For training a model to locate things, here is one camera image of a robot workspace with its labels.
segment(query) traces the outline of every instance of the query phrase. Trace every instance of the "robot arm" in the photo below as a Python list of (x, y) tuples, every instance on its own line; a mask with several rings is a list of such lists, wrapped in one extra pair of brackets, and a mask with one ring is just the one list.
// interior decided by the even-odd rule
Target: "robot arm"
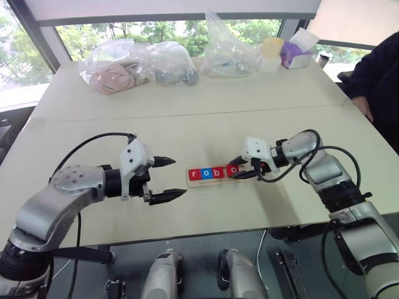
[(242, 155), (230, 163), (246, 162), (251, 162), (254, 170), (241, 171), (233, 178), (257, 176), (260, 181), (272, 183), (284, 175), (264, 179), (263, 174), (277, 173), (279, 168), (299, 162), (304, 165), (307, 181), (330, 212), (335, 241), (347, 267), (365, 276), (372, 298), (399, 296), (398, 237), (374, 205), (365, 200), (371, 194), (361, 194), (341, 163), (324, 150), (317, 132), (303, 131), (289, 140), (277, 141), (273, 147), (264, 140), (246, 138)]
[(0, 297), (40, 297), (55, 250), (76, 215), (88, 205), (116, 196), (122, 200), (139, 196), (150, 205), (160, 204), (186, 192), (170, 189), (152, 194), (148, 190), (148, 169), (175, 161), (154, 157), (137, 138), (129, 143), (120, 159), (120, 170), (81, 165), (61, 169), (23, 205), (0, 258)]

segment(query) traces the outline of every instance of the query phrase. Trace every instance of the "table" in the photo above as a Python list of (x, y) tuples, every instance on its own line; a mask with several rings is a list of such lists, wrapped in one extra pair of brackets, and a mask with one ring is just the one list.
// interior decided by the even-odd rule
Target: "table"
[[(382, 213), (397, 211), (398, 156), (314, 62), (307, 68), (240, 79), (201, 77), (194, 87), (141, 87), (103, 96), (61, 68), (0, 168), (0, 247), (25, 201), (42, 189), (59, 161), (82, 140), (106, 131), (138, 133), (154, 154), (177, 163), (152, 169), (150, 188), (186, 188), (192, 166), (226, 164), (247, 135), (271, 143), (314, 128), (325, 145), (351, 151), (363, 174), (363, 192)], [(118, 165), (125, 138), (85, 146), (69, 163)], [(337, 157), (353, 174), (349, 159)], [(327, 210), (297, 171), (275, 184), (254, 180), (191, 188), (158, 206), (142, 199), (107, 199), (83, 213), (82, 245), (115, 244), (327, 220)], [(74, 246), (75, 224), (62, 247)]]
[[(366, 118), (349, 101), (329, 107), (287, 108), (258, 112), (122, 118), (28, 123), (0, 168), (3, 206), (0, 247), (23, 203), (43, 188), (65, 154), (82, 140), (104, 131), (138, 132), (154, 154), (177, 160), (169, 167), (151, 169), (155, 192), (186, 188), (190, 166), (226, 164), (235, 158), (245, 136), (270, 142), (316, 129), (325, 145), (349, 150), (362, 169), (362, 191), (383, 213), (397, 211), (399, 159)], [(88, 144), (70, 164), (116, 166), (125, 138), (111, 137)], [(351, 175), (354, 168), (340, 153)], [(138, 240), (209, 234), (271, 226), (310, 224), (328, 219), (328, 211), (312, 188), (298, 178), (298, 170), (282, 181), (191, 188), (168, 204), (148, 206), (140, 198), (106, 199), (83, 210), (82, 245), (118, 244)], [(73, 246), (75, 224), (62, 247)]]
[(304, 69), (281, 67), (239, 79), (201, 76), (193, 87), (150, 82), (112, 96), (89, 89), (71, 64), (57, 71), (32, 117), (53, 122), (198, 115), (341, 105), (346, 98), (313, 61)]

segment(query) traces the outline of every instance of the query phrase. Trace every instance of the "person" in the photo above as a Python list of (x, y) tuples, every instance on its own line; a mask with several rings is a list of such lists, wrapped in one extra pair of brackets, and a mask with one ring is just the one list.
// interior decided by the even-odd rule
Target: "person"
[(356, 65), (344, 92), (399, 154), (399, 32)]

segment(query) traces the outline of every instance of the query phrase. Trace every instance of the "tissue box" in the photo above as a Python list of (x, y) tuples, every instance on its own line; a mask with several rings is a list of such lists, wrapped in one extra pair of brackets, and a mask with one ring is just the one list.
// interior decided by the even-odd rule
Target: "tissue box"
[(298, 45), (292, 42), (285, 42), (280, 52), (281, 64), (287, 70), (305, 67), (312, 58), (312, 54), (309, 50), (303, 52)]

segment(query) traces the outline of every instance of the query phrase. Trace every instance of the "clear plastic bag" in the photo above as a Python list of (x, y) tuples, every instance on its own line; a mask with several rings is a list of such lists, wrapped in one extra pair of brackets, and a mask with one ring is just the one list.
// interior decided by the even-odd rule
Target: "clear plastic bag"
[(98, 45), (84, 61), (79, 74), (106, 95), (121, 92), (148, 79), (165, 85), (194, 85), (198, 72), (187, 50), (177, 42), (135, 44), (134, 40), (108, 40)]
[(257, 52), (240, 41), (213, 11), (206, 14), (209, 44), (202, 71), (210, 77), (245, 77), (256, 70)]
[(144, 74), (164, 85), (194, 85), (199, 75), (186, 48), (178, 42), (160, 42), (150, 49)]
[(106, 95), (143, 84), (143, 64), (148, 46), (135, 45), (132, 39), (107, 40), (99, 44), (84, 61), (78, 61), (80, 76)]

